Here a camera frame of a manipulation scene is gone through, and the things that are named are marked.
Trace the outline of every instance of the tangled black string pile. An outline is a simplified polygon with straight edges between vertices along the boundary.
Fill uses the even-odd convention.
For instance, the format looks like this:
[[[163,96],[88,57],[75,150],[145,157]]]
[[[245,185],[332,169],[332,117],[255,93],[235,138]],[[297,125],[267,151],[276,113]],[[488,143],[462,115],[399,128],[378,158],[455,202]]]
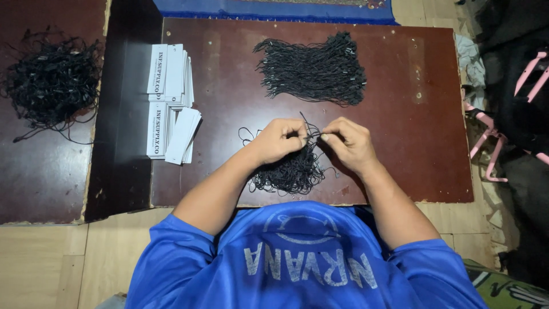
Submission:
[[[347,107],[364,98],[366,75],[356,59],[356,42],[348,32],[328,37],[326,43],[289,44],[268,38],[254,53],[265,51],[257,69],[267,96],[289,93],[308,102],[329,101]]]
[[[324,170],[318,165],[318,155],[313,153],[317,145],[320,130],[305,120],[307,125],[307,144],[301,150],[289,153],[277,162],[260,166],[252,178],[250,192],[256,189],[267,192],[285,191],[289,194],[309,194],[312,187],[319,184],[326,177]],[[247,128],[238,129],[238,136],[244,145],[251,139],[244,139],[240,130],[246,130],[254,138]]]
[[[87,46],[80,37],[67,37],[61,31],[31,34],[21,40],[21,47],[8,45],[18,53],[19,62],[8,67],[0,94],[11,98],[19,119],[28,120],[31,131],[13,142],[28,139],[44,130],[58,131],[70,139],[74,122],[85,123],[97,112],[99,41]],[[93,109],[86,121],[73,115],[80,109]],[[68,130],[67,136],[62,132]]]

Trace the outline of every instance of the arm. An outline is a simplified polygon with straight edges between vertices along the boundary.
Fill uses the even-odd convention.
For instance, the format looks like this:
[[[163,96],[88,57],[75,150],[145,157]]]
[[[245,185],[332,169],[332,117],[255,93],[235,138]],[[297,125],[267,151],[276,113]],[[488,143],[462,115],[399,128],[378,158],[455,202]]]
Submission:
[[[287,138],[297,132],[298,136]],[[229,221],[248,176],[257,167],[303,148],[307,131],[300,119],[275,119],[179,202],[173,215],[216,235]]]
[[[364,183],[379,235],[390,249],[415,241],[440,238],[429,219],[377,160],[368,129],[341,117],[322,132],[321,138]]]

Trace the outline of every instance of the dark brown tabletop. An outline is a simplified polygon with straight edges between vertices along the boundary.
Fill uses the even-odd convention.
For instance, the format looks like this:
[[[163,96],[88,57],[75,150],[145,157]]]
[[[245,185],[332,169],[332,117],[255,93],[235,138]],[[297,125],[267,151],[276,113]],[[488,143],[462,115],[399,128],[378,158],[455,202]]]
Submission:
[[[289,43],[324,42],[347,30],[357,42],[368,84],[356,107],[309,103],[291,95],[266,98],[254,71],[266,38]],[[472,202],[473,190],[460,80],[452,29],[372,25],[282,23],[210,19],[164,20],[163,42],[182,43],[192,59],[194,108],[202,112],[193,163],[153,162],[153,206],[177,205],[183,195],[242,147],[238,129],[264,128],[273,118],[300,117],[319,128],[345,116],[367,127],[379,160],[414,201]],[[362,185],[337,159],[322,156],[326,179],[308,195],[250,193],[241,206],[292,200],[331,205],[366,203]]]
[[[44,31],[48,25],[86,42],[104,42],[105,1],[2,1],[0,42],[18,46],[27,29]],[[5,45],[0,48],[0,70],[14,63]],[[17,119],[11,100],[0,98],[0,224],[68,224],[81,220],[91,147],[66,141],[44,131],[12,143],[29,131]],[[89,142],[94,122],[75,124],[70,136]]]

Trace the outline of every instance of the person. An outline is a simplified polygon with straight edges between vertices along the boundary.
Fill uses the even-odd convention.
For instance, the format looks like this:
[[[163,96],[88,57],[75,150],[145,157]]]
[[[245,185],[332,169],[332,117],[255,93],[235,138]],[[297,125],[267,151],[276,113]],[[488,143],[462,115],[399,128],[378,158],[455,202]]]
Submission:
[[[150,229],[126,308],[486,308],[369,131],[338,118],[322,132],[362,180],[381,241],[354,208],[313,201],[239,211],[221,233],[253,171],[306,144],[303,120],[275,119]]]

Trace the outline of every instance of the hand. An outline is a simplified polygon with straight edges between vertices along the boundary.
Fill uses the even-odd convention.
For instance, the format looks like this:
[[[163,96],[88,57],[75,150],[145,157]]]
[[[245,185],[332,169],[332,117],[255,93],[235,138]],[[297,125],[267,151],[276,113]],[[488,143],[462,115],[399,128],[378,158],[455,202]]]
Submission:
[[[294,133],[297,136],[288,138]],[[253,141],[244,147],[253,151],[257,166],[273,163],[307,144],[307,130],[302,119],[274,119]]]
[[[335,152],[344,166],[348,167],[359,176],[372,165],[379,163],[374,152],[370,132],[347,118],[339,117],[325,127],[321,139],[325,141]]]

